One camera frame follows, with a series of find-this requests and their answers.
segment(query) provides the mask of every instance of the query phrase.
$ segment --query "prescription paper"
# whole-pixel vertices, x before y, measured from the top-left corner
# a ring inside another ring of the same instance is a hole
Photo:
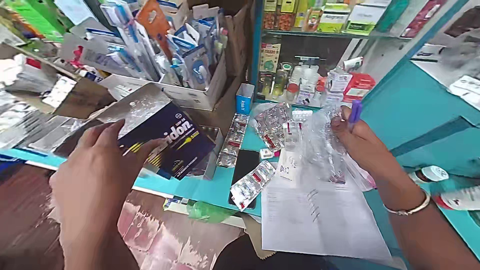
[[[392,260],[372,210],[355,182],[291,188],[274,176],[262,192],[262,249]]]

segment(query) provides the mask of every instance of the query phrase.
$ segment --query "wooden surface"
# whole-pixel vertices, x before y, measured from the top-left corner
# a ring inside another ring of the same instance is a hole
[[[63,269],[60,226],[48,218],[53,173],[20,163],[0,171],[0,270]],[[119,232],[143,270],[210,270],[242,231],[163,212],[164,201],[132,191],[120,215]]]

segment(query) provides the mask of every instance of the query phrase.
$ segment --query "small blue box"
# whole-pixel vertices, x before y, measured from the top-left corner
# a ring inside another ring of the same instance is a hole
[[[241,84],[237,91],[237,113],[246,114],[250,113],[253,102],[253,92],[255,86],[250,84]]]

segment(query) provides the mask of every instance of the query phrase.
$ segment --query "green plastic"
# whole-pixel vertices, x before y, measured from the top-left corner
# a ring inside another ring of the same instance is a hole
[[[188,217],[205,223],[220,223],[237,211],[211,205],[206,202],[187,204]]]

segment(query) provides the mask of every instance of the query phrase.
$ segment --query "orange package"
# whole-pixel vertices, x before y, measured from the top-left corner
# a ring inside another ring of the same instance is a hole
[[[156,0],[148,0],[145,6],[137,14],[137,21],[145,27],[147,33],[153,37],[162,48],[168,60],[172,60],[172,53],[168,49],[167,31],[170,24],[163,14]]]

